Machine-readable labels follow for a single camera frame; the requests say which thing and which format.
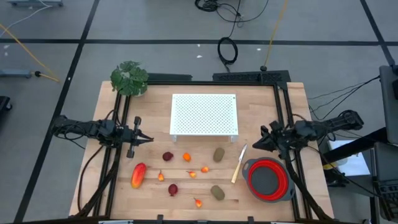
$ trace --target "green leaves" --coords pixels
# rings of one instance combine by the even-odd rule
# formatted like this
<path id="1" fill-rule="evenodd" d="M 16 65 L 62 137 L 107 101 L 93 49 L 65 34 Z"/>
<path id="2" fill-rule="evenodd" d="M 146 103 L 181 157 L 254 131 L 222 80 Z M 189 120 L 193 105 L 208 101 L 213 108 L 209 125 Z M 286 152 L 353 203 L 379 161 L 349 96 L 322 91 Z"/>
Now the green leaves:
<path id="1" fill-rule="evenodd" d="M 136 96 L 147 90 L 148 73 L 139 67 L 139 62 L 123 62 L 111 74 L 113 91 L 122 95 Z"/>

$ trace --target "wooden tabletop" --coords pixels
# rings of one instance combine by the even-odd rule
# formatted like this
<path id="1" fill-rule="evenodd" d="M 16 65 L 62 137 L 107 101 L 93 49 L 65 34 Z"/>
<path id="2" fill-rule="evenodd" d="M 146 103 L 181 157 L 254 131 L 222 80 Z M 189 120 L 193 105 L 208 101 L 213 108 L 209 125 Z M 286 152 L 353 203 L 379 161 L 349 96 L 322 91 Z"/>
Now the wooden tabletop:
<path id="1" fill-rule="evenodd" d="M 290 102 L 293 113 L 300 114 L 310 120 L 307 98 L 303 83 L 288 83 Z M 228 137 L 179 137 L 172 142 L 170 137 L 170 114 L 173 93 L 224 93 L 236 94 L 238 109 L 239 137 L 235 143 L 230 143 Z M 286 110 L 283 94 L 280 92 L 284 118 Z M 112 92 L 110 82 L 103 82 L 99 93 L 94 120 L 103 119 L 113 109 L 116 93 Z M 244 221 L 253 216 L 255 221 L 293 221 L 291 201 L 265 203 L 254 197 L 243 179 L 241 173 L 235 184 L 231 183 L 233 172 L 238 163 L 238 157 L 245 143 L 248 149 L 243 162 L 259 157 L 278 159 L 277 152 L 267 152 L 253 149 L 251 145 L 260 139 L 260 125 L 266 125 L 277 120 L 275 98 L 272 87 L 268 86 L 183 86 L 154 85 L 140 97 L 134 97 L 129 107 L 127 124 L 134 126 L 134 117 L 140 116 L 140 129 L 151 137 L 154 142 L 143 144 L 135 149 L 133 159 L 126 157 L 129 145 L 124 144 L 120 161 L 116 190 L 114 194 L 111 218 L 114 219 L 146 219 L 155 220 L 158 214 L 163 214 L 165 220 L 229 220 Z M 213 153 L 217 147 L 225 149 L 221 162 L 213 161 Z M 81 169 L 88 158 L 99 148 L 96 140 L 88 141 Z M 171 161 L 165 162 L 162 154 L 170 151 L 174 154 Z M 183 160 L 182 155 L 191 155 L 191 162 Z M 98 186 L 104 150 L 89 164 L 81 192 L 81 204 L 84 205 Z M 328 189 L 323 175 L 319 155 L 311 149 L 301 151 L 307 188 L 326 214 L 333 217 Z M 131 174 L 135 166 L 143 162 L 147 166 L 145 179 L 139 189 L 132 189 Z M 200 169 L 208 166 L 208 173 Z M 159 182 L 157 176 L 162 170 L 165 180 Z M 196 179 L 190 178 L 186 171 L 197 173 Z M 168 193 L 170 184 L 178 186 L 178 194 L 171 197 Z M 217 201 L 210 193 L 213 185 L 219 185 L 225 192 L 225 199 Z M 77 186 L 70 214 L 77 213 Z M 108 191 L 105 190 L 101 213 Z M 202 208 L 196 208 L 193 198 L 203 202 Z M 300 215 L 303 212 L 301 193 L 297 189 Z"/>

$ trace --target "black metal frame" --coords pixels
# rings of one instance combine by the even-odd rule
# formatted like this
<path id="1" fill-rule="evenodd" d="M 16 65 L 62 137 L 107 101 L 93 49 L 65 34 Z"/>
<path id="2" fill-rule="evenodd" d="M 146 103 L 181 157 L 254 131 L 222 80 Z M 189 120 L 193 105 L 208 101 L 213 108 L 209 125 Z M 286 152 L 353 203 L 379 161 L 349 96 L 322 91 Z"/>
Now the black metal frame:
<path id="1" fill-rule="evenodd" d="M 282 112 L 282 105 L 280 102 L 280 95 L 279 95 L 279 88 L 282 90 L 284 94 L 284 100 L 285 100 L 285 106 L 287 110 L 287 120 L 288 124 L 290 127 L 293 126 L 294 120 L 293 120 L 293 114 L 292 114 L 292 107 L 290 104 L 290 98 L 289 98 L 289 92 L 287 89 L 287 84 L 286 82 L 277 82 L 277 83 L 263 83 L 261 81 L 259 82 L 215 82 L 215 81 L 210 81 L 210 82 L 195 82 L 195 81 L 155 81 L 155 82 L 148 82 L 149 85 L 231 85 L 231 86 L 271 86 L 273 87 L 274 90 L 274 96 L 275 96 L 275 105 L 277 108 L 277 115 L 278 115 L 278 120 L 280 121 L 281 124 L 284 125 L 284 117 L 283 117 L 283 112 Z M 116 102 L 115 102 L 115 112 L 114 115 L 116 115 L 119 111 L 119 105 L 120 105 L 120 100 L 121 97 L 120 95 L 116 96 Z M 130 102 L 130 97 L 127 97 L 125 100 L 124 104 L 124 109 L 123 109 L 123 118 L 122 118 L 122 124 L 126 123 L 127 119 L 127 112 L 129 109 L 129 102 Z M 101 170 L 101 177 L 100 177 L 100 183 L 105 177 L 105 173 L 108 170 L 108 164 L 109 164 L 109 158 L 110 158 L 110 150 L 108 152 L 109 154 L 105 154 L 104 161 L 103 161 L 103 166 Z M 121 156 L 121 147 L 116 149 L 114 161 L 116 161 L 119 165 L 120 161 L 120 156 Z M 295 152 L 295 161 L 296 161 L 296 166 L 298 170 L 298 176 L 302 183 L 305 186 L 305 177 L 304 177 L 304 171 L 303 171 L 303 166 L 302 166 L 302 160 L 299 152 Z M 112 204 L 113 204 L 113 196 L 114 196 L 114 191 L 115 191 L 115 186 L 116 186 L 116 179 L 117 179 L 117 171 L 115 174 L 114 179 L 111 181 L 109 185 L 109 191 L 108 191 L 108 199 L 106 202 L 106 211 L 105 211 L 105 216 L 110 217 L 111 215 L 111 209 L 112 209 Z M 100 205 L 101 205 L 101 200 L 99 200 L 96 204 L 94 214 L 93 215 L 99 215 L 99 210 L 100 210 Z M 312 219 L 312 212 L 311 208 L 309 207 L 307 201 L 305 198 L 303 198 L 303 205 L 304 205 L 304 211 L 305 211 L 305 216 L 306 219 Z M 297 201 L 297 194 L 295 194 L 292 198 L 292 210 L 294 214 L 294 219 L 297 221 L 300 219 L 300 210 L 299 210 L 299 203 Z M 135 220 L 134 222 L 142 222 L 142 223 L 151 223 L 152 220 Z M 192 222 L 197 222 L 197 221 L 173 221 L 173 222 L 179 222 L 179 223 L 192 223 Z M 215 223 L 236 223 L 236 222 L 215 222 Z"/>

